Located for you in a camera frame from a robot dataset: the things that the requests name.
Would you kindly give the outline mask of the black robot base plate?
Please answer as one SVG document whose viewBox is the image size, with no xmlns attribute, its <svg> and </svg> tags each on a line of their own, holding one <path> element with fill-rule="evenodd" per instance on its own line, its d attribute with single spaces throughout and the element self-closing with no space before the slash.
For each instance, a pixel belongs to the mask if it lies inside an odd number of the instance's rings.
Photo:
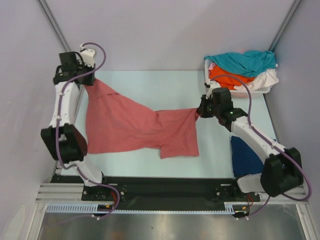
<svg viewBox="0 0 320 240">
<path fill-rule="evenodd" d="M 82 201 L 119 201 L 123 211 L 220 211 L 227 202 L 260 202 L 257 192 L 243 193 L 234 178 L 111 177 L 83 186 Z"/>
</svg>

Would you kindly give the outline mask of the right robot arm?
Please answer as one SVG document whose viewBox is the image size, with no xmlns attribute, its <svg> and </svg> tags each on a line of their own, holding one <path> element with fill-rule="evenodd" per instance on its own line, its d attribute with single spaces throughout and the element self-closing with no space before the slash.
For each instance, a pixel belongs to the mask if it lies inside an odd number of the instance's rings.
<svg viewBox="0 0 320 240">
<path fill-rule="evenodd" d="M 216 118 L 230 133 L 242 139 L 259 157 L 260 173 L 238 177 L 230 188 L 231 196 L 242 201 L 250 192 L 265 192 L 271 197 L 283 195 L 304 183 L 300 152 L 286 148 L 262 133 L 251 120 L 251 112 L 234 107 L 231 92 L 225 87 L 201 96 L 197 108 L 201 118 Z"/>
</svg>

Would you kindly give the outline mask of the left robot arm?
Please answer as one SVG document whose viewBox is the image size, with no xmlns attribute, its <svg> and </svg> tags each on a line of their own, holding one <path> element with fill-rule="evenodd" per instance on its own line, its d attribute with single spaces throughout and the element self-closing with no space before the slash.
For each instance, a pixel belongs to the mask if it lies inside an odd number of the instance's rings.
<svg viewBox="0 0 320 240">
<path fill-rule="evenodd" d="M 95 50 L 84 47 L 80 52 L 60 53 L 60 65 L 53 78 L 54 111 L 49 126 L 41 129 L 40 136 L 64 170 L 76 171 L 85 186 L 94 186 L 93 194 L 105 200 L 111 188 L 102 182 L 103 173 L 89 160 L 87 141 L 75 126 L 81 87 L 95 82 L 95 55 Z"/>
</svg>

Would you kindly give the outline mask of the pink polo shirt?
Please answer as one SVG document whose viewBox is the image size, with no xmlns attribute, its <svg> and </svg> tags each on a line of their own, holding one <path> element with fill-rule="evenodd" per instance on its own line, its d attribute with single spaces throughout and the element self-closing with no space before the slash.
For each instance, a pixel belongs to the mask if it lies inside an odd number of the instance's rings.
<svg viewBox="0 0 320 240">
<path fill-rule="evenodd" d="M 125 97 L 100 80 L 85 87 L 88 153 L 158 149 L 161 159 L 198 157 L 195 108 L 154 111 Z"/>
</svg>

